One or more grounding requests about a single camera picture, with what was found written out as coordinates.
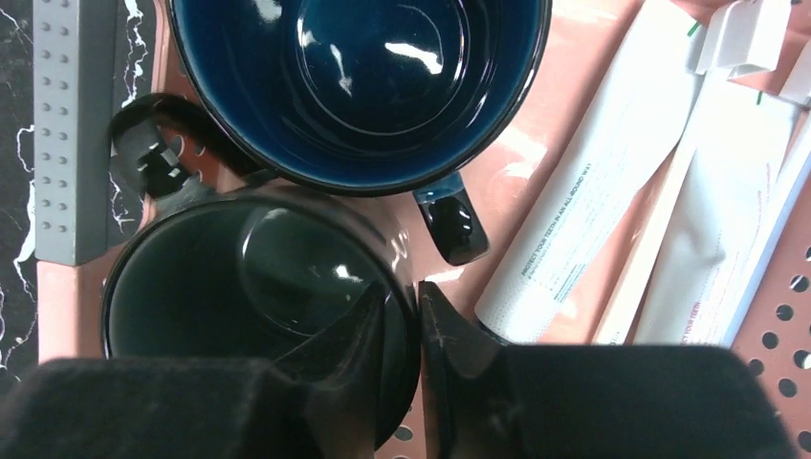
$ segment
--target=perforated tray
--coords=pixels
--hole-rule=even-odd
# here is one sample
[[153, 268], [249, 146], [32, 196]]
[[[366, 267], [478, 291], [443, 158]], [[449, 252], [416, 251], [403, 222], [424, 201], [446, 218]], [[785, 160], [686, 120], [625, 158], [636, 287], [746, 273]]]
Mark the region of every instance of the perforated tray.
[[789, 217], [734, 350], [811, 457], [811, 182]]

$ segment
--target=gray organizer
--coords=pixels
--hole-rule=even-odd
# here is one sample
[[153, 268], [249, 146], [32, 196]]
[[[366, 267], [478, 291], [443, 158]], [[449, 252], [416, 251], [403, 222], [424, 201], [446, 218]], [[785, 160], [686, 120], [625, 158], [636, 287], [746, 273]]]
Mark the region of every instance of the gray organizer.
[[43, 261], [76, 266], [107, 250], [117, 6], [33, 0], [36, 257]]

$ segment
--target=white marble veining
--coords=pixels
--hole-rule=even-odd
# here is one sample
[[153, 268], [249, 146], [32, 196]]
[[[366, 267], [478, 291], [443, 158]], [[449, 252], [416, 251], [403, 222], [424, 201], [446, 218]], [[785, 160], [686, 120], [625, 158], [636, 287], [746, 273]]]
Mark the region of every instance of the white marble veining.
[[33, 40], [31, 40], [31, 36], [30, 36], [30, 35], [28, 35], [27, 33], [25, 33], [25, 31], [23, 30], [22, 24], [20, 24], [20, 22], [19, 22], [19, 21], [17, 21], [17, 20], [14, 18], [14, 16], [12, 16], [12, 15], [8, 14], [8, 13], [7, 13], [5, 10], [3, 10], [2, 8], [0, 8], [0, 15], [2, 15], [3, 17], [5, 17], [6, 19], [8, 19], [8, 20], [10, 20], [10, 21], [11, 21], [11, 23], [14, 25], [14, 30], [13, 30], [13, 31], [11, 31], [11, 33], [16, 34], [16, 35], [17, 35], [17, 39], [18, 39], [18, 40], [20, 40], [20, 42], [21, 42], [21, 43], [22, 43], [23, 38], [25, 38], [26, 40], [28, 40], [28, 42], [29, 42], [30, 44], [31, 44], [31, 43], [33, 43]]
[[138, 0], [124, 0], [124, 6], [127, 9], [126, 37], [129, 51], [126, 66], [124, 67], [127, 98], [121, 103], [121, 108], [129, 105], [138, 96], [137, 80], [143, 77], [142, 64], [149, 56], [149, 49], [139, 30], [143, 22], [143, 11], [138, 6]]
[[113, 187], [113, 194], [110, 196], [110, 208], [113, 212], [113, 220], [116, 221], [116, 224], [119, 226], [119, 231], [123, 234], [124, 224], [135, 222], [135, 219], [130, 217], [129, 209], [121, 202], [121, 187], [116, 183], [112, 172], [108, 172], [107, 175], [110, 177], [110, 186]]
[[[124, 0], [127, 10], [126, 17], [126, 40], [127, 56], [124, 63], [122, 79], [126, 88], [126, 98], [121, 103], [121, 108], [130, 104], [138, 97], [138, 80], [143, 78], [143, 63], [149, 57], [149, 48], [141, 35], [140, 26], [143, 23], [143, 11], [138, 5], [138, 0]], [[121, 234], [125, 234], [125, 224], [136, 221], [132, 218], [130, 209], [127, 208], [123, 200], [121, 186], [116, 182], [112, 173], [109, 174], [110, 187], [110, 208], [113, 220], [119, 228]]]

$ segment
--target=mug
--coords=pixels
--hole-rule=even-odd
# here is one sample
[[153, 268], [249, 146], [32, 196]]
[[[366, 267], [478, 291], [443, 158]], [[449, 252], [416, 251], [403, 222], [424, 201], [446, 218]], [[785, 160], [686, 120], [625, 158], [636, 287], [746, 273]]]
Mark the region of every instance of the mug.
[[411, 191], [451, 265], [489, 247], [458, 169], [537, 72], [550, 0], [171, 0], [219, 151], [329, 194]]
[[[331, 326], [371, 302], [367, 309], [382, 311], [373, 385], [382, 445], [409, 409], [421, 358], [408, 239], [396, 218], [379, 200], [255, 176], [217, 194], [184, 169], [151, 120], [132, 122], [138, 109], [114, 118], [114, 145], [137, 165], [158, 215], [123, 249], [104, 285], [105, 356], [282, 361], [316, 339], [330, 342]], [[295, 376], [326, 364], [321, 354], [307, 359]]]

